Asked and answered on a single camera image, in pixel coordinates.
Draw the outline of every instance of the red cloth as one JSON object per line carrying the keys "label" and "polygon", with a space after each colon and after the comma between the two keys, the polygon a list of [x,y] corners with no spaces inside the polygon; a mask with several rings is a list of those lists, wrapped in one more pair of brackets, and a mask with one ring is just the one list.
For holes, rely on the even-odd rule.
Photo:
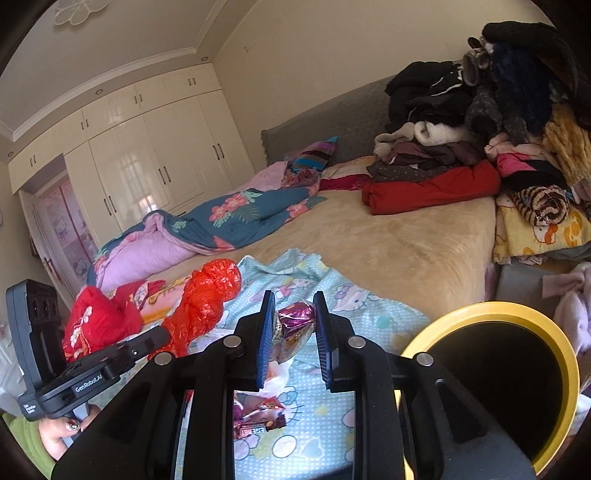
{"label": "red cloth", "polygon": [[371,177],[362,173],[338,179],[323,179],[320,180],[320,190],[361,190],[370,181]]}
{"label": "red cloth", "polygon": [[432,179],[368,183],[363,203],[373,215],[411,212],[423,207],[463,202],[499,193],[501,178],[488,160],[475,167],[457,167]]}
{"label": "red cloth", "polygon": [[140,310],[146,299],[166,282],[140,280],[117,288],[108,299],[98,288],[86,287],[72,306],[62,347],[66,360],[73,362],[139,333]]}

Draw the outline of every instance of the green sleeve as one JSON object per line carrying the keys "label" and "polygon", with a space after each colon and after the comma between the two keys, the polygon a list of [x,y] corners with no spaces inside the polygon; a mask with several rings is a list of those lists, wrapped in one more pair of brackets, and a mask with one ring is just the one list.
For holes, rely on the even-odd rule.
{"label": "green sleeve", "polygon": [[2,415],[2,418],[37,469],[47,478],[51,478],[51,471],[56,461],[51,458],[43,446],[39,435],[39,422],[26,421],[22,415],[14,417],[8,413]]}

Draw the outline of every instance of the fluffy dark blue garment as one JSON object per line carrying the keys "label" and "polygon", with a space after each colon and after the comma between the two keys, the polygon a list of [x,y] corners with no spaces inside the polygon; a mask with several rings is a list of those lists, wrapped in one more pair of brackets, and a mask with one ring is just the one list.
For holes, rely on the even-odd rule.
{"label": "fluffy dark blue garment", "polygon": [[499,88],[509,94],[527,130],[539,134],[552,114],[552,71],[530,50],[495,43],[492,69]]}

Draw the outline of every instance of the fingernail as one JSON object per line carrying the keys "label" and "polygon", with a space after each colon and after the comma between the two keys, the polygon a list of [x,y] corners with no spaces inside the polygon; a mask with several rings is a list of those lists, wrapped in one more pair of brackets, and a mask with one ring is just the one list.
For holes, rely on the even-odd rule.
{"label": "fingernail", "polygon": [[80,428],[80,422],[78,420],[70,419],[66,422],[66,428],[68,430],[78,430]]}

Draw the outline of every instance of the floral comforter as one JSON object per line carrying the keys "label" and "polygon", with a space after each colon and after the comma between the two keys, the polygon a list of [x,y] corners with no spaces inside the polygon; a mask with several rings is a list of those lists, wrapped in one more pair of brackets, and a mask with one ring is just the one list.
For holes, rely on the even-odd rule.
{"label": "floral comforter", "polygon": [[86,276],[87,285],[111,290],[196,254],[250,245],[326,200],[315,196],[317,192],[317,183],[269,192],[248,189],[205,202],[181,216],[151,212],[100,250]]}

